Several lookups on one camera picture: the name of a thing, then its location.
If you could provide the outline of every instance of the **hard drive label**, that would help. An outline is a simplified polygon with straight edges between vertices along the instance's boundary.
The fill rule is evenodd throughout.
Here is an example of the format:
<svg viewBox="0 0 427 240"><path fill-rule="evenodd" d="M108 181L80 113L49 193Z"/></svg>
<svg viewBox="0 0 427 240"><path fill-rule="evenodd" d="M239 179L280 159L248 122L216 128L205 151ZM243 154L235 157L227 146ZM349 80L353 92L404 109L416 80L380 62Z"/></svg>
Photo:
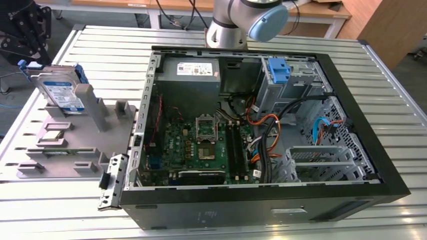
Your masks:
<svg viewBox="0 0 427 240"><path fill-rule="evenodd" d="M73 86L69 82L44 81L42 84L50 98L61 109L72 112L80 112L84 110L85 107L80 99L73 94Z"/></svg>

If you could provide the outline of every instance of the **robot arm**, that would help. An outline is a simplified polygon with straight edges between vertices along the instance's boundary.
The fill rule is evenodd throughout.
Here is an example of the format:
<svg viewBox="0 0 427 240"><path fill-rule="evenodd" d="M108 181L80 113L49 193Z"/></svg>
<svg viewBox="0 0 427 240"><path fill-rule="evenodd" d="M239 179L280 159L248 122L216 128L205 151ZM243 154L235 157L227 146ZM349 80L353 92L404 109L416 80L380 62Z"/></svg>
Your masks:
<svg viewBox="0 0 427 240"><path fill-rule="evenodd" d="M287 20L288 10L281 0L215 0L207 45L243 49L247 35L257 42L267 42L277 35Z"/></svg>
<svg viewBox="0 0 427 240"><path fill-rule="evenodd" d="M21 59L50 64L50 16L50 8L33 0L0 0L0 54L12 65Z"/></svg>

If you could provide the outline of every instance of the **floor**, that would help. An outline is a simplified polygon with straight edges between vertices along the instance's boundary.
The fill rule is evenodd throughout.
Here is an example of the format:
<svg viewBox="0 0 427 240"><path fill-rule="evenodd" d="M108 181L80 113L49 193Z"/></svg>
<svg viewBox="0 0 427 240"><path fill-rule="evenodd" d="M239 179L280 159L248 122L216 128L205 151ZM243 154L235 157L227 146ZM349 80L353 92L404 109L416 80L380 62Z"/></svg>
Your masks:
<svg viewBox="0 0 427 240"><path fill-rule="evenodd" d="M58 51L65 38L73 28L74 24L97 25L97 26L114 26L114 27L145 27L149 28L149 20L146 15L138 14L134 16L129 13L102 13L86 11L62 11L62 19L52 19L52 38L48 41L48 53L53 57ZM189 16L177 19L181 25L189 21ZM170 25L166 19L161 18L162 28L180 29ZM194 18L189 30L203 30L204 25L200 18ZM10 66L8 62L0 57L0 77L17 72L16 66ZM408 91L409 95L417 102L420 108L427 111L427 58L413 61L411 56L407 56L396 69L392 71L399 79L401 85ZM16 73L1 79L10 89L9 94L0 94L0 104L10 107L22 106L34 89L33 85L26 81L20 73ZM2 135L6 134L8 129L20 113L20 108L8 108L0 106L0 142Z"/></svg>

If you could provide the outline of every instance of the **metal table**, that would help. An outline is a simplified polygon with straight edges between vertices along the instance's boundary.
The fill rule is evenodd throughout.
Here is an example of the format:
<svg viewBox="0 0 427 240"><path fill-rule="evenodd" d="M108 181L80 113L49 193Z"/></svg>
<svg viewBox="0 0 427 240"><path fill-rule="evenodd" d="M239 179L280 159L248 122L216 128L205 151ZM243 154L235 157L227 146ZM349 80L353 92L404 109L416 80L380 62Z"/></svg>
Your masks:
<svg viewBox="0 0 427 240"><path fill-rule="evenodd" d="M204 46L201 31L85 26L73 30L53 60L78 62L94 94L112 104L126 99L138 106L152 45ZM369 46L355 40L276 37L248 40L256 50L329 54L349 91L411 190L411 195L373 206L339 222L281 226L142 231L122 210L97 211L97 179L40 179L0 182L0 230L14 239L113 239L164 236L166 239L425 239L427 117ZM48 113L37 90L0 145L0 178L28 160Z"/></svg>

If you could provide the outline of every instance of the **ram slot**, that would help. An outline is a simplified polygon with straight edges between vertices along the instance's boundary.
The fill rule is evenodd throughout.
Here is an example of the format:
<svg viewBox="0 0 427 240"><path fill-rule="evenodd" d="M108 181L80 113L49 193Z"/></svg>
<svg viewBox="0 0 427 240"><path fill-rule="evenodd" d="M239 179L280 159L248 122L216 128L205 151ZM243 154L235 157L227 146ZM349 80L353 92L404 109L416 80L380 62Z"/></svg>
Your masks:
<svg viewBox="0 0 427 240"><path fill-rule="evenodd" d="M228 172L232 179L247 175L245 159L243 155L243 140L240 136L239 126L227 126L225 143L228 155Z"/></svg>

